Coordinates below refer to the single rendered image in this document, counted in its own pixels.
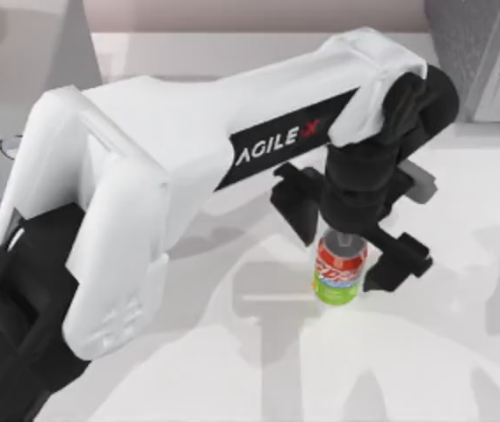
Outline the red and green can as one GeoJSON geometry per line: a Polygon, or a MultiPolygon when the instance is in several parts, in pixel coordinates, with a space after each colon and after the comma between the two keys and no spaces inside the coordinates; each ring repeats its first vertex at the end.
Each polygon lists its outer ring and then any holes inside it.
{"type": "Polygon", "coordinates": [[[312,288],[329,305],[345,305],[358,294],[364,277],[368,244],[356,234],[326,229],[315,254],[312,288]]]}

